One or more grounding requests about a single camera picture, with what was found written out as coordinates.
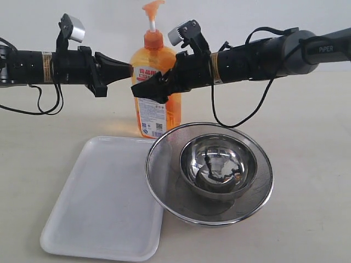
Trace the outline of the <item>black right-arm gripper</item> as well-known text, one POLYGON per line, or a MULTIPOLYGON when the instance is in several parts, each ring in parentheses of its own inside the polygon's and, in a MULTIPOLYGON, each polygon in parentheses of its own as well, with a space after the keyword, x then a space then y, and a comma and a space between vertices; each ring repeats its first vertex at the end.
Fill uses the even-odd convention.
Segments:
POLYGON ((164 74, 158 72, 149 79, 132 85, 133 96, 165 104, 173 94, 189 92, 212 84, 209 55, 188 54, 184 51, 177 53, 175 58, 171 70, 164 74))

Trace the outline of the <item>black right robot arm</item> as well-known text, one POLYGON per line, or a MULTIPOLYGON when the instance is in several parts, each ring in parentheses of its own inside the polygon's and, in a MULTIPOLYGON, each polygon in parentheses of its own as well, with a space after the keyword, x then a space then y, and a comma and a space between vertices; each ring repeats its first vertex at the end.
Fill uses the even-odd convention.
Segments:
POLYGON ((306 75, 320 63, 350 60, 349 28, 323 36, 298 28, 280 31, 261 27, 261 30, 272 32, 276 37, 256 41, 247 39, 243 45, 227 45, 212 53, 199 26, 177 28, 179 39, 172 40, 172 43, 182 41, 184 46, 191 46, 193 54, 176 54, 175 64, 170 70, 132 85, 134 97, 164 104, 172 94, 211 84, 306 75))

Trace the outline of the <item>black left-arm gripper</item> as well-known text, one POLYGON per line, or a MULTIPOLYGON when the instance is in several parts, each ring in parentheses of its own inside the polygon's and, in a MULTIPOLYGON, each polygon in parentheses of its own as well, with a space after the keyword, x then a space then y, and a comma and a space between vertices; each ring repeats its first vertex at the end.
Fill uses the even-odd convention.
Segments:
POLYGON ((131 64, 101 52, 95 52, 93 56, 91 48, 82 45, 77 50, 56 52, 51 63, 53 83, 85 85, 96 98, 107 96, 107 85, 133 74, 131 64))

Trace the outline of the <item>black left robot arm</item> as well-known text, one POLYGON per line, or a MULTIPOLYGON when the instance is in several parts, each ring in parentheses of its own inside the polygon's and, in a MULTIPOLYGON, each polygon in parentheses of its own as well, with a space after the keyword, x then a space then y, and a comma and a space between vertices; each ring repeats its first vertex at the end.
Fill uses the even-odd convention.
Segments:
POLYGON ((130 78, 132 66, 90 47, 39 52, 1 45, 1 87, 36 84, 84 85, 96 98, 107 96, 107 86, 130 78))

